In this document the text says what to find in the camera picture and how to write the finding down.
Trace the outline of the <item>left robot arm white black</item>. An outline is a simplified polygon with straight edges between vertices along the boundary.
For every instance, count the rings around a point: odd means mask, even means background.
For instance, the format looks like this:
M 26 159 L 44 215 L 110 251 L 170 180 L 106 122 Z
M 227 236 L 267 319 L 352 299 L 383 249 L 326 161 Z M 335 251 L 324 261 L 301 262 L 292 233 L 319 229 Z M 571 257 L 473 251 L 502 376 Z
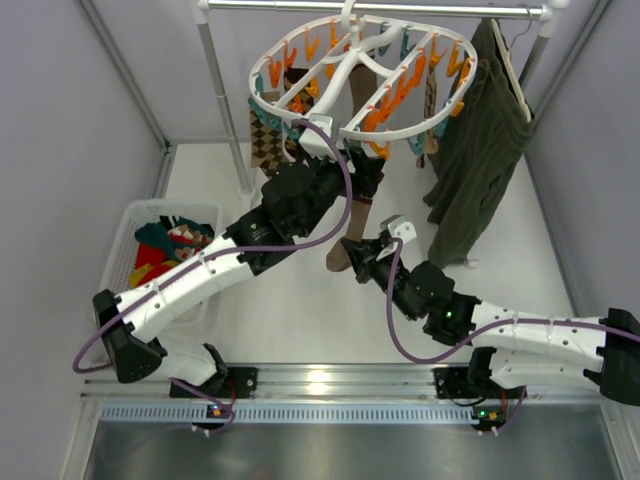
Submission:
M 102 342 L 117 380 L 151 376 L 178 379 L 210 394 L 225 383 L 228 368 L 210 344 L 171 337 L 168 327 L 196 304 L 226 287 L 260 275 L 291 255 L 295 238 L 309 236 L 352 183 L 356 199 L 375 195 L 384 159 L 360 147 L 343 150 L 354 167 L 343 173 L 330 160 L 286 163 L 261 188 L 261 203 L 229 225 L 204 249 L 159 277 L 92 300 Z

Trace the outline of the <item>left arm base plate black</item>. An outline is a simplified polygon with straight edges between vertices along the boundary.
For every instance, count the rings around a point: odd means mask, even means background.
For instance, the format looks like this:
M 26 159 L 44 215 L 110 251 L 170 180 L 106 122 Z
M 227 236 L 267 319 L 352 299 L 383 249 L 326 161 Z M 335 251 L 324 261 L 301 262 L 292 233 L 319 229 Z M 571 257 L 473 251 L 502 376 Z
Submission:
M 247 399 L 256 390 L 257 374 L 254 367 L 230 367 L 200 386 L 189 384 L 189 387 L 219 399 Z

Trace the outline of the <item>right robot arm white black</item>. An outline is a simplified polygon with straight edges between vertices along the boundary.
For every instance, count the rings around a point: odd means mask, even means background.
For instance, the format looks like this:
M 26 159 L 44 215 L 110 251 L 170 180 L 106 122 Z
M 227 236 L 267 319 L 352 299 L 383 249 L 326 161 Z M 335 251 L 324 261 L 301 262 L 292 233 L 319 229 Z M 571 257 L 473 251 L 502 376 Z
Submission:
M 639 322 L 624 309 L 603 317 L 552 317 L 503 308 L 456 292 L 455 282 L 429 261 L 408 270 L 399 239 L 346 240 L 358 282 L 375 282 L 389 314 L 423 320 L 423 331 L 448 351 L 469 347 L 467 381 L 476 390 L 558 386 L 595 391 L 630 406 L 639 404 Z

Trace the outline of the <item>tan sock maroon white stripes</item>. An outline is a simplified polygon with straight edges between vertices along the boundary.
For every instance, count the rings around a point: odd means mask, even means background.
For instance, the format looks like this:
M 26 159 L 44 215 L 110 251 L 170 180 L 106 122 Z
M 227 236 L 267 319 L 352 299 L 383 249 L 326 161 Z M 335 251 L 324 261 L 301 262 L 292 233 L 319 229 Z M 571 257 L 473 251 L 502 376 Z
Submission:
M 328 271 L 338 273 L 351 267 L 351 260 L 342 241 L 347 239 L 360 242 L 363 239 L 373 199 L 374 197 L 361 196 L 353 200 L 346 232 L 326 255 L 325 265 Z

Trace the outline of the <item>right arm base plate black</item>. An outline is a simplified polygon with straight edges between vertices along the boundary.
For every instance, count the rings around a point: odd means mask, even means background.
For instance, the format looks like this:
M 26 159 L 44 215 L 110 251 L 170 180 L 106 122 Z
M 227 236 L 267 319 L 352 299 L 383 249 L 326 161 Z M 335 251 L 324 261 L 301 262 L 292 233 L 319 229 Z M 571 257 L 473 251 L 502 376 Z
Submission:
M 522 387 L 501 387 L 487 374 L 477 374 L 468 367 L 436 368 L 433 375 L 439 399 L 517 399 L 522 393 Z

